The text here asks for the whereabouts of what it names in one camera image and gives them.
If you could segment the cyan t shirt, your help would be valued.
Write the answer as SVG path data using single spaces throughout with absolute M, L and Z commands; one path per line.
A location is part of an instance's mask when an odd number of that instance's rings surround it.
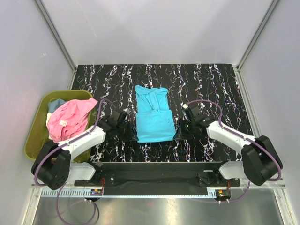
M 175 136 L 173 113 L 168 104 L 168 89 L 135 86 L 136 132 L 139 143 L 172 141 Z

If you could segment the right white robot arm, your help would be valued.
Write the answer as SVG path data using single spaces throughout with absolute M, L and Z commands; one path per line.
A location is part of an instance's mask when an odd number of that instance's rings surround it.
M 283 165 L 268 137 L 247 135 L 210 118 L 199 122 L 181 118 L 174 139 L 185 140 L 200 135 L 221 142 L 241 156 L 240 161 L 225 162 L 213 173 L 215 184 L 223 186 L 230 179 L 248 179 L 261 186 L 267 181 L 281 179 Z

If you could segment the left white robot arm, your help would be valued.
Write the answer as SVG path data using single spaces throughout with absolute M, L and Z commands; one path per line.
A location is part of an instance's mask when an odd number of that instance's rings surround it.
M 112 118 L 100 120 L 97 125 L 65 141 L 48 141 L 31 168 L 36 185 L 47 186 L 51 190 L 57 190 L 67 182 L 83 186 L 97 185 L 101 181 L 101 165 L 91 161 L 77 163 L 74 159 L 116 136 L 124 141 L 138 141 L 131 122 Z

